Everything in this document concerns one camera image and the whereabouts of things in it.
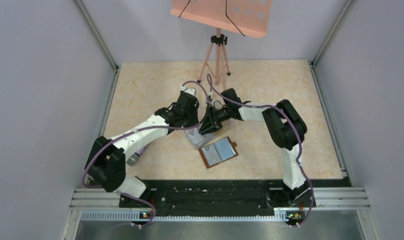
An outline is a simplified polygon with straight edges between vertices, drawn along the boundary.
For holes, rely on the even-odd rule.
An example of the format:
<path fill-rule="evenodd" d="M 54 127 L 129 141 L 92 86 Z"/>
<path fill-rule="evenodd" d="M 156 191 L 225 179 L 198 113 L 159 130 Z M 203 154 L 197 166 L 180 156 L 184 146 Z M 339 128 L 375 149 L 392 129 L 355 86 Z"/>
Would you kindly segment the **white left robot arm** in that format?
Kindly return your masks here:
<path fill-rule="evenodd" d="M 194 88 L 181 91 L 176 102 L 158 109 L 135 128 L 113 138 L 98 137 L 92 146 L 85 165 L 85 175 L 93 178 L 102 188 L 131 196 L 139 207 L 150 201 L 146 184 L 138 177 L 126 173 L 126 161 L 152 141 L 167 136 L 175 130 L 196 127 L 199 100 Z"/>

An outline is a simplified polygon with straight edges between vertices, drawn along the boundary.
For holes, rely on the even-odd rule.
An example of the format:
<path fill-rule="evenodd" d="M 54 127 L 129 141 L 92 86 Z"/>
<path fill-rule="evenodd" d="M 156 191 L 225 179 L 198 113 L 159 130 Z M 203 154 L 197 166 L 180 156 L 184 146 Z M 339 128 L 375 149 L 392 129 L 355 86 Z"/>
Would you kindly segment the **brown leather card holder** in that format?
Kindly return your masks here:
<path fill-rule="evenodd" d="M 231 141 L 231 139 L 229 137 L 222 138 L 222 139 L 217 140 L 214 143 L 208 144 L 206 146 L 209 146 L 209 145 L 213 145 L 216 148 L 216 150 L 221 158 L 221 161 L 218 164 L 215 164 L 213 166 L 208 166 L 205 156 L 202 152 L 203 147 L 201 147 L 198 151 L 201 155 L 202 161 L 203 161 L 206 169 L 215 167 L 215 166 L 217 166 L 221 163 L 224 163 L 232 158 L 235 158 L 239 155 L 236 150 L 237 144 L 234 141 Z"/>

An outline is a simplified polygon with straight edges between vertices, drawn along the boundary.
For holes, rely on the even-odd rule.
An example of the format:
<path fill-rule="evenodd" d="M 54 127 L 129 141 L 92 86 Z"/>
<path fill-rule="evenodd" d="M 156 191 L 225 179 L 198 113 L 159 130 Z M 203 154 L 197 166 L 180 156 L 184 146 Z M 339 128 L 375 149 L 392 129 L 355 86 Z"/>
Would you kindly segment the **clear plastic card box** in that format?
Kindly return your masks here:
<path fill-rule="evenodd" d="M 222 122 L 222 128 L 214 133 L 208 133 L 208 134 L 204 134 L 201 135 L 199 133 L 199 129 L 200 127 L 197 128 L 193 128 L 193 129 L 189 129 L 189 130 L 185 130 L 185 134 L 190 142 L 190 144 L 192 145 L 192 147 L 195 150 L 198 150 L 199 148 L 202 148 L 206 145 L 208 145 L 209 143 L 211 143 L 212 141 L 221 138 L 223 135 L 225 135 L 231 127 L 230 122 L 227 120 L 225 122 Z"/>

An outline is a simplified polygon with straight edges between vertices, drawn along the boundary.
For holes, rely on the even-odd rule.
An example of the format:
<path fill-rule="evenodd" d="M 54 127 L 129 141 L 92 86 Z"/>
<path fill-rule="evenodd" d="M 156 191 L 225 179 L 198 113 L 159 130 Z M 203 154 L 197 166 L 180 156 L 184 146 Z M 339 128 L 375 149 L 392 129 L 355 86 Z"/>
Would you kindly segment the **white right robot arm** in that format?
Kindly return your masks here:
<path fill-rule="evenodd" d="M 272 141 L 282 149 L 283 183 L 288 188 L 283 192 L 283 200 L 289 206 L 296 206 L 308 187 L 306 174 L 301 170 L 301 149 L 307 125 L 299 113 L 288 99 L 273 106 L 242 102 L 233 88 L 223 91 L 221 96 L 225 105 L 220 109 L 212 103 L 207 106 L 199 133 L 215 133 L 222 129 L 222 122 L 229 119 L 265 123 Z"/>

